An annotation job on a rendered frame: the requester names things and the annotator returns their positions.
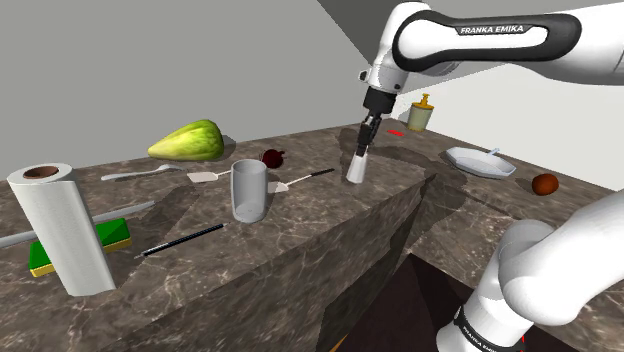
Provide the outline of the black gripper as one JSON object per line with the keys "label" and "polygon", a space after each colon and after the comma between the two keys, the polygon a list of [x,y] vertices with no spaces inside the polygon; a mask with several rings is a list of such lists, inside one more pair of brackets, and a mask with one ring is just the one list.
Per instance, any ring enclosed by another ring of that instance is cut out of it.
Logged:
{"label": "black gripper", "polygon": [[382,122],[382,114],[390,114],[394,107],[397,95],[369,86],[363,102],[368,115],[360,124],[355,154],[363,157],[370,143],[374,143],[378,129]]}

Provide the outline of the white tapered shaker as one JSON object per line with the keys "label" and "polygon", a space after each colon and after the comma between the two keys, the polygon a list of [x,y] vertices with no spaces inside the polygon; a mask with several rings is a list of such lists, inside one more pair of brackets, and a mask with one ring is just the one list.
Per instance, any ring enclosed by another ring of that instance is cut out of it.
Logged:
{"label": "white tapered shaker", "polygon": [[362,156],[359,156],[357,153],[355,153],[352,157],[348,172],[346,174],[346,180],[353,184],[361,184],[365,178],[367,162],[367,152],[365,152]]}

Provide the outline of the olive soap dispenser, yellow pump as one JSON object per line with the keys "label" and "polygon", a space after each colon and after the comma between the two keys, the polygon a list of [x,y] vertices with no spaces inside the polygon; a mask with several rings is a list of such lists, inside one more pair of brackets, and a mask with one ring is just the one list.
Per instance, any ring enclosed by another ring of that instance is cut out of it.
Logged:
{"label": "olive soap dispenser, yellow pump", "polygon": [[413,102],[410,106],[407,119],[407,128],[410,130],[422,132],[426,129],[430,120],[434,107],[428,102],[429,95],[422,94],[419,102]]}

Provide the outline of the dark red apple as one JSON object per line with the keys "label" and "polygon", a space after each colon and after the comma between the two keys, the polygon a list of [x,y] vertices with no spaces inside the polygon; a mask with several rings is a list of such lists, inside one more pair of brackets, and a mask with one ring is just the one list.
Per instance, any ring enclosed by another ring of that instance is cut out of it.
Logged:
{"label": "dark red apple", "polygon": [[277,169],[283,165],[284,151],[267,149],[260,155],[260,160],[270,169]]}

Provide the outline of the white oblong dish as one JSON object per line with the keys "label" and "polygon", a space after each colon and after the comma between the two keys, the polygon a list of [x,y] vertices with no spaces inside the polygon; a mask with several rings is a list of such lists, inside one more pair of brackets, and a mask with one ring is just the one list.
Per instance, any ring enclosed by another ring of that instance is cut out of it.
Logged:
{"label": "white oblong dish", "polygon": [[488,152],[452,147],[446,151],[446,155],[458,169],[483,178],[503,179],[516,171],[514,165],[497,154],[489,156]]}

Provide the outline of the grey cup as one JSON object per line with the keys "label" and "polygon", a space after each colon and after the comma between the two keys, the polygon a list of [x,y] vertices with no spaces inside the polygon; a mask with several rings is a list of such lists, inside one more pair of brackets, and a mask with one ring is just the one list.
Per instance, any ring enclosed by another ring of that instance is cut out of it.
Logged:
{"label": "grey cup", "polygon": [[242,223],[261,221],[267,213],[268,173],[264,162],[241,159],[230,173],[232,213]]}

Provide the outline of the green pointed fruit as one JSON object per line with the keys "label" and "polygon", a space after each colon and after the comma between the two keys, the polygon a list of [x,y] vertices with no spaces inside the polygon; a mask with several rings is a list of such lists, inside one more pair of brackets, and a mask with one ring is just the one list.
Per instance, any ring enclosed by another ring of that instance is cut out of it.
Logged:
{"label": "green pointed fruit", "polygon": [[216,123],[201,119],[189,123],[147,149],[150,157],[173,161],[205,161],[220,158],[225,145]]}

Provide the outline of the brown round fruit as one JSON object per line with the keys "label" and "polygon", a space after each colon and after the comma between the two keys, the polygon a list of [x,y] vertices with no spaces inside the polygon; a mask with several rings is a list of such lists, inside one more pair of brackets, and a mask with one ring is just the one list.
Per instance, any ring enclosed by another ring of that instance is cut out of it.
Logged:
{"label": "brown round fruit", "polygon": [[531,188],[536,195],[550,195],[558,190],[559,180],[551,173],[539,174],[532,179]]}

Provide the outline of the thin black pen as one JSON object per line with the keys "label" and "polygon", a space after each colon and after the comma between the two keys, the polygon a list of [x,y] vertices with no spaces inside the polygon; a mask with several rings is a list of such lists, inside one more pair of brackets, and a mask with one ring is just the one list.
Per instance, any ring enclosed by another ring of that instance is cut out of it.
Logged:
{"label": "thin black pen", "polygon": [[228,226],[229,224],[230,224],[229,222],[226,222],[226,223],[221,223],[221,224],[218,224],[218,225],[212,226],[212,227],[210,227],[210,228],[206,228],[206,229],[204,229],[204,230],[201,230],[201,231],[195,232],[195,233],[193,233],[193,234],[190,234],[190,235],[184,236],[184,237],[182,237],[182,238],[179,238],[179,239],[176,239],[176,240],[173,240],[173,241],[170,241],[170,242],[164,243],[164,244],[160,244],[160,245],[158,245],[158,246],[156,246],[156,247],[153,247],[153,248],[150,248],[150,249],[147,249],[147,250],[144,250],[144,251],[140,252],[138,255],[136,255],[136,256],[134,257],[134,259],[138,259],[138,258],[141,258],[141,257],[148,257],[148,256],[150,256],[150,255],[152,255],[152,254],[158,253],[158,252],[163,251],[163,250],[165,250],[165,249],[168,249],[168,248],[171,248],[171,247],[177,246],[177,245],[179,245],[179,244],[181,244],[181,243],[184,243],[184,242],[190,241],[190,240],[192,240],[192,239],[195,239],[195,238],[197,238],[197,237],[203,236],[203,235],[205,235],[205,234],[208,234],[208,233],[211,233],[211,232],[214,232],[214,231],[220,230],[220,229],[222,229],[222,228],[225,228],[225,227],[226,227],[226,226]]}

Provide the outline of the grey spoon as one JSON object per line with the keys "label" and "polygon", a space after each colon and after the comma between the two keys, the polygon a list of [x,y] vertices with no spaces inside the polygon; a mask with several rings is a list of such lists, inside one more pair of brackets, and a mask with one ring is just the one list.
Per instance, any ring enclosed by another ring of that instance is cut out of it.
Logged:
{"label": "grey spoon", "polygon": [[101,181],[109,181],[109,180],[116,180],[116,179],[128,178],[128,177],[133,177],[133,176],[152,175],[152,174],[157,174],[157,173],[160,173],[160,172],[165,172],[165,171],[168,171],[168,170],[187,171],[186,168],[183,168],[181,166],[177,166],[177,165],[173,165],[173,164],[163,164],[163,165],[157,167],[156,169],[149,170],[149,171],[128,172],[128,173],[117,173],[117,174],[104,175],[104,176],[101,176],[100,180]]}

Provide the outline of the long grey knife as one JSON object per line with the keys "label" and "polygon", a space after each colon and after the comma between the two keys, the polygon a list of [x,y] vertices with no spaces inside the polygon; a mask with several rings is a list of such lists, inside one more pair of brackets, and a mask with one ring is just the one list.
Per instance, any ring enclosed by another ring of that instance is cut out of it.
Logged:
{"label": "long grey knife", "polygon": [[[129,214],[140,212],[155,205],[155,201],[148,201],[134,206],[121,208],[118,210],[106,212],[100,215],[96,215],[92,218],[95,223],[106,222],[116,218],[121,218]],[[0,248],[6,248],[19,243],[33,241],[37,239],[37,234],[33,231],[21,232],[13,235],[0,237]]]}

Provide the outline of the green and yellow sponge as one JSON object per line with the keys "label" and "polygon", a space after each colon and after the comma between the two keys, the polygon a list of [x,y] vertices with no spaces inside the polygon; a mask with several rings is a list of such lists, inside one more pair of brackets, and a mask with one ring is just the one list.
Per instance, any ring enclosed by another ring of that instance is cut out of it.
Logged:
{"label": "green and yellow sponge", "polygon": [[[129,247],[132,244],[131,235],[124,218],[97,224],[96,230],[106,253]],[[33,277],[40,277],[55,271],[39,241],[30,245],[28,268]]]}

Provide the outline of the white paper towel roll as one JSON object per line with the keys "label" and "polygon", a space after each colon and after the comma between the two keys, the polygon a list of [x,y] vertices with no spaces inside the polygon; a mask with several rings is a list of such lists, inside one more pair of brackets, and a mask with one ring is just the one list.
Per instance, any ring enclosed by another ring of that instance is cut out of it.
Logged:
{"label": "white paper towel roll", "polygon": [[29,166],[12,172],[7,181],[69,295],[116,288],[70,165]]}

